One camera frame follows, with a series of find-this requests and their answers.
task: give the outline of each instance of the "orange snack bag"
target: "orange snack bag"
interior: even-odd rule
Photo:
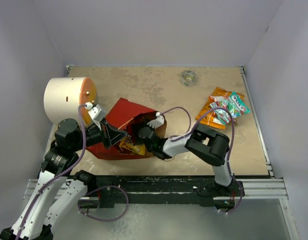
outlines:
[[[214,92],[211,94],[211,96],[225,96],[229,97],[229,95],[232,94],[232,91],[226,91],[221,87],[216,87]],[[244,99],[245,95],[241,93],[237,93],[241,99]],[[196,120],[198,120],[205,112],[211,109],[210,104],[213,102],[213,100],[209,97],[208,101],[204,105],[203,109],[199,112],[199,114],[196,117]],[[223,123],[217,118],[217,115],[214,112],[211,112],[207,114],[200,123],[209,125],[211,127],[216,127],[218,129],[226,129],[226,126],[223,125]]]
[[[130,150],[132,153],[144,156],[146,152],[145,144],[135,145],[131,139],[131,136],[126,136],[120,142],[119,147]]]

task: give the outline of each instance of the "white wall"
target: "white wall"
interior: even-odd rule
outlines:
[[[282,0],[34,0],[66,64],[247,64]]]
[[[308,239],[308,0],[285,0],[247,65],[268,154]]]
[[[51,123],[43,108],[50,78],[65,65],[30,0],[0,1],[0,232],[18,218],[36,178]]]

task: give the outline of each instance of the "chip bag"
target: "chip bag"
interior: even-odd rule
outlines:
[[[218,96],[223,96],[223,97],[229,97],[230,94],[232,94],[232,91],[226,91],[221,87],[216,87],[214,92],[211,94],[211,96],[213,97],[218,97]],[[237,95],[240,97],[240,99],[244,99],[244,95],[241,93],[237,93]],[[208,110],[210,110],[212,107],[210,106],[210,104],[212,102],[214,102],[214,100],[211,99],[211,96],[208,98],[208,101],[206,102],[206,104],[204,105],[203,109],[199,112],[199,114],[196,116],[196,120],[198,120],[205,112],[207,112]],[[213,112],[207,114],[202,120],[201,122],[202,124],[206,124],[209,125],[211,127],[216,127],[218,129],[225,129],[226,125],[223,124],[218,118],[217,115]]]
[[[222,100],[229,100],[229,98],[227,96],[209,96],[209,99],[212,101],[212,102],[219,102],[219,101],[222,101]]]
[[[210,104],[210,107],[221,107],[227,109],[232,117],[235,119],[242,114],[248,114],[250,112],[249,108],[244,104],[244,102],[240,99],[240,97],[237,95],[237,93],[232,92],[228,98],[225,99],[218,99],[219,101],[212,102]],[[222,110],[217,109],[215,110],[215,113],[217,114],[218,119],[223,123],[227,124],[230,122],[230,116],[229,114]]]
[[[130,150],[132,153],[136,153],[138,155],[144,156],[146,152],[146,147],[144,144],[134,144],[132,141],[132,137],[126,136],[119,144],[119,147],[123,149]]]

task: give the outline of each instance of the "purple cable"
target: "purple cable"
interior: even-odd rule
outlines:
[[[171,109],[169,109],[169,110],[167,110],[167,111],[162,112],[162,115],[164,115],[164,114],[166,114],[166,113],[168,113],[168,112],[170,112],[170,111],[172,111],[172,110],[174,110],[174,109],[182,109],[182,110],[184,110],[185,113],[187,114],[187,116],[188,116],[188,118],[189,118],[189,127],[188,127],[188,129],[187,129],[186,132],[188,132],[188,131],[190,130],[190,127],[192,126],[192,119],[191,119],[191,117],[190,117],[189,112],[188,112],[186,109],[184,109],[182,106],[181,106],[181,107],[180,107],[180,106],[175,106],[175,107],[173,107],[173,108],[171,108]]]
[[[197,127],[197,125],[200,123],[200,121],[201,121],[208,113],[213,112],[214,110],[224,110],[224,111],[226,111],[226,112],[229,114],[229,117],[230,117],[230,120],[231,120],[231,123],[232,123],[232,140],[230,141],[230,146],[229,146],[229,150],[228,150],[228,154],[227,154],[227,162],[228,162],[228,165],[229,165],[229,158],[230,158],[230,154],[231,154],[231,152],[232,152],[232,148],[233,148],[233,144],[234,144],[235,125],[234,125],[234,121],[233,121],[233,116],[232,116],[232,114],[230,113],[230,111],[228,111],[228,110],[225,109],[225,108],[216,107],[216,108],[212,108],[212,109],[208,110],[207,112],[205,112],[205,113],[197,120],[197,122],[194,124],[194,126],[193,126],[193,128],[191,129],[190,132],[188,132],[187,134],[185,134],[185,135],[183,135],[183,136],[181,136],[181,137],[179,137],[179,138],[177,138],[177,139],[171,139],[171,142],[176,142],[176,141],[178,141],[178,140],[180,140],[180,139],[183,139],[183,138],[185,138],[185,137],[191,135],[191,134],[193,133],[193,131],[195,130],[195,128]],[[243,199],[243,188],[242,188],[241,184],[236,180],[236,178],[235,178],[235,176],[234,176],[233,174],[232,174],[232,178],[233,178],[233,180],[234,180],[234,181],[238,184],[238,186],[239,186],[240,198],[239,198],[239,201],[238,201],[238,203],[236,204],[236,206],[235,206],[232,210],[230,210],[229,212],[227,212],[227,214],[230,214],[230,213],[232,213],[234,210],[236,210],[236,209],[239,207],[239,205],[241,204],[241,201],[242,201],[242,199]]]
[[[119,220],[122,216],[124,216],[125,213],[127,212],[127,209],[128,209],[128,206],[129,206],[129,201],[128,201],[127,193],[126,193],[123,189],[121,189],[120,187],[114,186],[114,185],[102,186],[102,187],[100,187],[100,188],[98,188],[98,189],[95,189],[95,190],[93,190],[93,191],[88,192],[85,196],[91,195],[91,194],[93,194],[93,193],[96,192],[96,191],[99,191],[99,190],[102,190],[102,189],[106,189],[106,188],[116,188],[116,189],[119,189],[119,190],[125,195],[125,197],[126,197],[126,208],[125,208],[124,212],[123,212],[121,215],[119,215],[119,216],[116,217],[116,218],[112,218],[112,219],[97,218],[97,217],[88,215],[87,213],[83,212],[83,211],[81,210],[79,204],[77,203],[79,212],[80,212],[81,214],[85,215],[85,216],[88,217],[88,218],[91,218],[91,219],[94,219],[94,220],[97,220],[97,221],[101,221],[101,222],[113,222],[113,221]]]
[[[40,196],[40,194],[42,194],[42,192],[44,191],[45,188],[47,188],[53,181],[55,181],[56,179],[58,179],[61,176],[64,176],[65,174],[69,173],[83,158],[85,150],[86,150],[86,133],[85,133],[85,127],[84,127],[84,121],[83,121],[83,117],[81,114],[80,109],[86,107],[85,104],[79,105],[78,106],[78,116],[79,116],[79,120],[80,120],[80,125],[81,125],[81,131],[82,131],[82,135],[83,135],[83,148],[82,148],[82,153],[80,154],[78,160],[72,165],[70,166],[68,169],[66,169],[64,172],[60,173],[59,175],[53,177],[51,180],[49,180],[46,184],[44,184],[39,190],[37,195],[35,195],[35,197],[33,198],[32,202],[30,203],[30,205],[28,206],[27,211],[24,214],[24,217],[22,219],[22,222],[20,223],[20,229],[17,232],[16,238],[15,240],[18,240],[22,231],[22,228],[24,227],[24,224],[26,222],[26,219],[30,213],[30,211],[32,210],[32,208],[34,207],[38,197]]]

